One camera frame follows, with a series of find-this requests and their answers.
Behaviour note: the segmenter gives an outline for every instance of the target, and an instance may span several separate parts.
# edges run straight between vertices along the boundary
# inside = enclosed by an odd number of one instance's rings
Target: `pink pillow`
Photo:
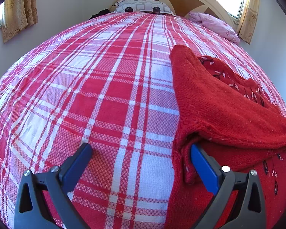
[[[224,21],[217,19],[212,15],[197,12],[189,12],[188,17],[189,20],[199,23],[202,26],[212,30],[213,32],[218,33],[221,37],[237,45],[239,44],[240,40],[237,36],[237,33]]]

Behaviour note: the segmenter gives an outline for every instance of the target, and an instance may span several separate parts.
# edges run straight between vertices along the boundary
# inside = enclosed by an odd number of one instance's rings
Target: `red knit sweater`
[[[198,59],[181,45],[173,48],[170,58],[180,121],[165,228],[190,228],[212,197],[190,161],[194,142],[233,171],[257,170],[267,228],[272,228],[286,208],[286,118],[252,79],[235,74],[221,60]],[[225,224],[235,197],[233,193],[217,227]]]

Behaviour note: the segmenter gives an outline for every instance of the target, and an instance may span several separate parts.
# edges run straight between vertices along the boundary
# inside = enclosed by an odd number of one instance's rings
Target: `red and white checkered blanket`
[[[251,77],[286,116],[263,70],[204,27],[147,13],[83,22],[30,51],[0,80],[0,217],[9,228],[23,172],[61,165],[82,142],[94,155],[69,198],[89,226],[163,228],[179,120],[169,59],[176,44]]]

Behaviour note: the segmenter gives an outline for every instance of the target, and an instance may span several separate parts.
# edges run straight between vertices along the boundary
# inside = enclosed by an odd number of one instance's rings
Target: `metal screw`
[[[57,172],[57,171],[59,171],[59,167],[58,167],[58,166],[53,166],[53,167],[51,168],[51,172],[52,172],[52,173]]]
[[[221,169],[223,172],[226,172],[226,173],[228,173],[231,170],[230,167],[226,165],[224,165]]]
[[[252,169],[252,170],[250,171],[250,174],[253,175],[253,176],[256,176],[256,175],[257,175],[257,171],[254,170],[254,169]]]
[[[31,174],[31,171],[28,170],[28,169],[23,173],[23,175],[24,175],[25,177],[29,176],[30,174]]]

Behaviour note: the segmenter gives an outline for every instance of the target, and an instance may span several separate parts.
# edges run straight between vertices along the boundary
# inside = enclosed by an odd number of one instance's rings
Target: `beige curtain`
[[[250,44],[257,22],[259,0],[245,0],[237,32],[239,37]]]
[[[36,0],[5,0],[2,16],[3,42],[6,43],[37,22]]]

